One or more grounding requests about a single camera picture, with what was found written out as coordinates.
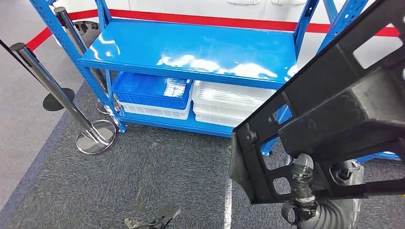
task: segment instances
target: stainless steel pole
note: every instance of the stainless steel pole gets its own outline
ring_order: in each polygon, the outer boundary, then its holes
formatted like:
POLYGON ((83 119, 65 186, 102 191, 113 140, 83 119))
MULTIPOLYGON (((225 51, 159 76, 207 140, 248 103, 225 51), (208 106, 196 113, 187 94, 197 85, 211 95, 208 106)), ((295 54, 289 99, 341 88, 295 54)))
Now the stainless steel pole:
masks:
POLYGON ((91 123, 67 97, 59 84, 24 43, 10 47, 27 70, 51 93, 84 129, 77 137, 78 149, 86 154, 98 154, 110 148, 116 140, 117 128, 112 122, 100 120, 91 123))
MULTIPOLYGON (((57 7, 53 11, 55 12, 56 17, 58 18, 58 20, 62 24, 62 26, 66 28, 66 33, 68 34, 72 43, 75 45, 77 51, 80 53, 80 55, 83 55, 87 51, 86 44, 83 41, 82 36, 80 36, 79 32, 76 30, 75 25, 73 25, 72 20, 70 20, 65 7, 57 7)), ((101 71, 99 69, 90 68, 90 72, 93 74, 94 78, 100 84, 104 93, 108 97, 107 83, 106 83, 101 71)), ((119 103, 117 102, 115 97, 114 97, 114 107, 115 107, 115 110, 118 112, 121 110, 121 106, 119 105, 119 103)), ((100 110, 99 104, 97 104, 97 109, 100 112, 107 114, 106 111, 100 110)))
MULTIPOLYGON (((0 39, 0 46, 2 46, 12 57, 14 57, 14 59, 16 59, 18 63, 20 63, 21 66, 25 68, 25 70, 27 70, 31 75, 34 76, 31 70, 27 68, 27 66, 25 66, 25 64, 21 61, 21 59, 15 53, 13 53, 13 51, 11 51, 10 48, 1 39, 0 39)), ((67 95, 70 101, 72 101, 75 98, 75 92, 72 89, 62 88, 62 90, 67 95)), ((47 111, 60 111, 64 108, 50 93, 44 98, 42 106, 47 111)))

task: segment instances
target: blue plastic crate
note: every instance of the blue plastic crate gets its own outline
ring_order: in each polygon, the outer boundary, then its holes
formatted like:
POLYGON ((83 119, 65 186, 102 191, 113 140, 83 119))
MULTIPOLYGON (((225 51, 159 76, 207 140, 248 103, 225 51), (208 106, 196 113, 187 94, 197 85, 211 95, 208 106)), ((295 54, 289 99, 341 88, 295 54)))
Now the blue plastic crate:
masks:
POLYGON ((263 156, 270 156, 271 149, 276 144, 278 137, 267 142, 266 144, 262 145, 262 155, 263 156))
POLYGON ((112 92, 120 102, 184 110, 191 85, 191 80, 120 72, 112 92))

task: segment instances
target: gray floor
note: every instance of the gray floor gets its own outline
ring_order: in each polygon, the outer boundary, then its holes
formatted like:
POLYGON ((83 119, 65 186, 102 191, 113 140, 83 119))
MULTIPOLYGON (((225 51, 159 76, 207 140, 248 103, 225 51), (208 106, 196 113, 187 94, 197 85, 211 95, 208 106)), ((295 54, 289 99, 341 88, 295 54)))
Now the gray floor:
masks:
MULTIPOLYGON (((94 112, 95 98, 86 86, 77 99, 91 120, 105 118, 94 112)), ((223 227, 229 139, 130 125, 108 152, 86 156, 75 147, 79 131, 64 114, 53 134, 54 145, 40 152, 15 191, 26 192, 25 197, 21 202, 9 201, 0 212, 0 228, 7 224, 8 229, 123 229, 125 218, 145 222, 171 202, 182 207, 176 218, 178 229, 223 227), (29 174, 35 177, 31 185, 26 182, 29 174)), ((283 148, 277 144, 274 154, 266 158, 267 166, 280 166, 283 157, 283 148)), ((365 169, 367 181, 405 175, 403 165, 393 161, 370 161, 365 169)), ((403 228, 404 204, 402 196, 365 200, 358 228, 403 228)), ((231 228, 292 227, 281 218, 279 204, 251 206, 233 183, 231 228)))
MULTIPOLYGON (((0 39, 7 45, 28 42, 45 28, 28 0, 0 1, 0 39)), ((52 39, 35 54, 63 87, 77 91, 83 82, 52 39)), ((47 91, 0 48, 0 209, 36 157, 63 111, 42 108, 47 91)))

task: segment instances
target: carpet floor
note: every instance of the carpet floor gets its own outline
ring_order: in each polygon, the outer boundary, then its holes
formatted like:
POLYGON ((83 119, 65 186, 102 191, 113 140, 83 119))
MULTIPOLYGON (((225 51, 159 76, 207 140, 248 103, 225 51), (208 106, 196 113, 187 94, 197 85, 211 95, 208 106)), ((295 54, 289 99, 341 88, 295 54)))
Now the carpet floor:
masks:
MULTIPOLYGON (((96 112, 90 90, 81 90, 79 109, 92 121, 106 118, 96 112)), ((38 171, 25 184, 24 198, 15 209, 4 209, 11 212, 5 228, 125 229, 125 218, 149 221, 172 202, 181 207, 177 229, 224 228, 230 139, 129 125, 110 150, 86 156, 76 149, 80 127, 70 116, 57 128, 63 130, 49 155, 36 162, 38 171)), ((266 163, 276 168, 283 158, 278 143, 266 163)), ((369 161, 365 171, 365 180, 405 176, 403 165, 394 161, 369 161)), ((289 189, 287 183, 278 186, 289 189)), ((403 196, 364 200, 358 228, 402 229, 404 206, 403 196)), ((280 209, 280 204, 251 206, 244 191, 232 183, 232 229, 293 228, 280 209)))

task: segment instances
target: blue metal shelf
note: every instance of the blue metal shelf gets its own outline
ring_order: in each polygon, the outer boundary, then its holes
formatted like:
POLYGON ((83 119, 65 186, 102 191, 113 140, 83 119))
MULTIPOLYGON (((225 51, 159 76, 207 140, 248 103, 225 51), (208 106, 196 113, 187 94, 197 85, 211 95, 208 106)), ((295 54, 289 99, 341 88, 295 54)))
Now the blue metal shelf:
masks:
POLYGON ((113 19, 86 67, 278 89, 297 62, 293 33, 113 19))
POLYGON ((195 114, 192 111, 192 107, 190 108, 190 113, 187 120, 134 114, 125 112, 123 110, 119 113, 118 119, 122 122, 151 125, 221 137, 231 137, 231 132, 233 130, 233 127, 229 126, 197 122, 195 120, 195 114))

